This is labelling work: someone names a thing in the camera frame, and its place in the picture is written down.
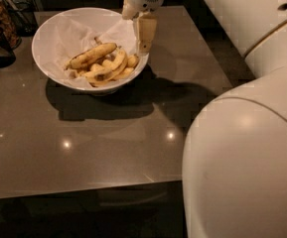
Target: table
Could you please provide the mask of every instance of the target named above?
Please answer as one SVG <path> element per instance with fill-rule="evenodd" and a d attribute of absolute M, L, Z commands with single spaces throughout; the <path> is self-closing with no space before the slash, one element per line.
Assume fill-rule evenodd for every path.
<path fill-rule="evenodd" d="M 157 16 L 147 67 L 104 97 L 49 80 L 23 38 L 0 69 L 0 198 L 181 180 L 192 121 L 231 85 L 184 7 Z"/>

